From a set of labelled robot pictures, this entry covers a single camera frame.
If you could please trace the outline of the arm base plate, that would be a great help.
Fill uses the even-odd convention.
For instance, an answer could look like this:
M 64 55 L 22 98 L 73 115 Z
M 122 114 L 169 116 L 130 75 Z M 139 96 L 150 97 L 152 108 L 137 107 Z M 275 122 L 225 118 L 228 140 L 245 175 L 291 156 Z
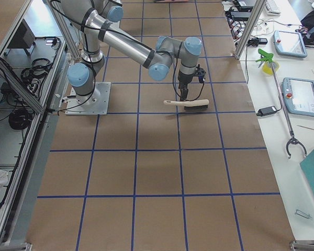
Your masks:
M 74 88 L 70 95 L 75 98 L 69 99 L 65 114 L 68 116 L 94 116 L 106 115 L 108 111 L 111 82 L 97 82 L 91 96 L 77 96 Z

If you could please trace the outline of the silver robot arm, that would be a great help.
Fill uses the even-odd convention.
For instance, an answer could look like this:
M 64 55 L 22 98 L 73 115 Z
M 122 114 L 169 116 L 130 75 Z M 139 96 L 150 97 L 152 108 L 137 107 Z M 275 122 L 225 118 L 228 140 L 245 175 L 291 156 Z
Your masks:
M 59 1 L 56 8 L 53 1 L 49 5 L 58 14 L 68 19 L 71 24 L 83 33 L 83 59 L 99 62 L 103 55 L 99 42 L 136 61 L 149 71 L 155 81 L 166 78 L 170 67 L 179 68 L 178 88 L 174 89 L 180 98 L 176 105 L 193 106 L 195 100 L 189 100 L 187 85 L 197 77 L 200 83 L 205 82 L 206 72 L 198 64 L 203 47 L 197 37 L 188 37 L 184 41 L 160 36 L 155 49 L 138 41 L 116 26 L 123 17 L 121 1 Z

